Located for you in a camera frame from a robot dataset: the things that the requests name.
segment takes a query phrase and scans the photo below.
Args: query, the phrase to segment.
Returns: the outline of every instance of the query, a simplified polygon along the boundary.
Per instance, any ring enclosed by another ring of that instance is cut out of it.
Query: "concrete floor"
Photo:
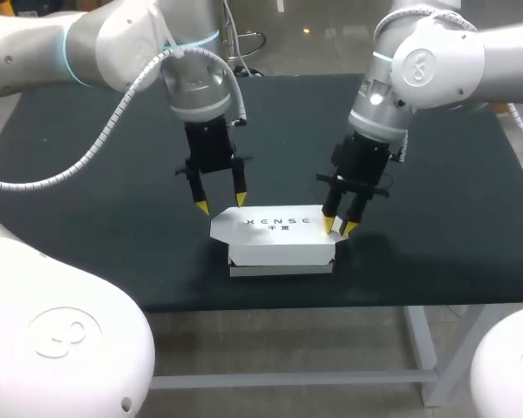
[[[464,3],[465,16],[481,28],[523,21],[523,0]],[[284,12],[279,11],[281,4]],[[372,28],[390,4],[390,0],[235,0],[233,6],[239,31],[260,30],[268,36],[267,46],[248,63],[269,76],[364,72],[371,55]],[[16,102],[17,97],[0,99],[0,130]],[[523,137],[511,119],[500,122],[523,165]],[[428,308],[439,347],[450,337],[464,309]],[[414,366],[397,307],[179,313],[152,316],[150,320],[156,335],[158,374]],[[246,388],[151,392],[140,416],[476,415],[468,384],[462,381],[452,404],[437,409],[422,407],[415,385]]]

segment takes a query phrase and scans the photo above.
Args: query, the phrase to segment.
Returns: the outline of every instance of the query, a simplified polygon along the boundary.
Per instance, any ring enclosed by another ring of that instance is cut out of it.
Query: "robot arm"
[[[419,109],[463,100],[523,103],[523,24],[481,32],[416,30],[395,53],[391,80]]]
[[[461,101],[523,103],[523,24],[476,32],[454,13],[457,6],[396,1],[377,26],[371,67],[349,115],[354,133],[333,152],[335,170],[317,175],[330,186],[323,204],[328,230],[346,192],[356,196],[344,234],[358,226],[374,195],[388,196],[378,183],[417,108]]]
[[[240,206],[247,191],[244,161],[235,155],[224,118],[231,103],[229,82],[213,65],[221,44],[216,22],[214,0],[115,0],[89,13],[0,17],[0,96],[54,83],[126,91],[170,48],[163,31],[170,27],[175,44],[200,46],[212,56],[167,59],[139,88],[159,74],[165,81],[168,107],[185,123],[190,157],[178,172],[187,175],[194,202],[209,214],[200,174],[231,169]],[[235,125],[245,122],[241,118]]]

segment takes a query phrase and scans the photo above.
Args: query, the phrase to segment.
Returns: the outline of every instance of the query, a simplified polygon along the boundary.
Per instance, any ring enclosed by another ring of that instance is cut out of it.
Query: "white box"
[[[228,244],[231,276],[330,273],[341,223],[327,234],[317,205],[230,207],[211,221],[211,238]]]

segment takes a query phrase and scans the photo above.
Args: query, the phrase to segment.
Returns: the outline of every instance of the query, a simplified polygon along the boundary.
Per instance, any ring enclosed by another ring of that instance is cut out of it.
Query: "table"
[[[347,131],[359,76],[241,80],[249,123],[234,128],[248,163],[248,205],[321,203],[334,144]],[[120,95],[79,86],[25,93],[0,136],[0,179],[60,172],[83,155]],[[497,119],[479,110],[422,111],[407,158],[386,171],[391,197],[370,203],[337,248],[333,275],[229,278],[226,247],[208,237],[174,168],[187,156],[180,121],[156,84],[75,178],[38,192],[0,192],[0,221],[50,256],[97,274],[147,312],[285,307],[405,309],[420,369],[403,372],[159,377],[154,388],[425,382],[445,401],[496,307],[523,302],[523,171]],[[234,202],[230,174],[205,177],[212,212]],[[423,305],[474,304],[436,361]]]

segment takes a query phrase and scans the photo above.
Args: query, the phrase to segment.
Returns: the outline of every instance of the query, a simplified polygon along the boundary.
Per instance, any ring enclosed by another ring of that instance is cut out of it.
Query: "metal table frame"
[[[405,307],[404,317],[418,366],[415,370],[156,376],[151,389],[422,383],[424,405],[439,407],[447,403],[483,336],[504,313],[501,305],[469,306],[459,319],[450,344],[437,357],[424,307]]]

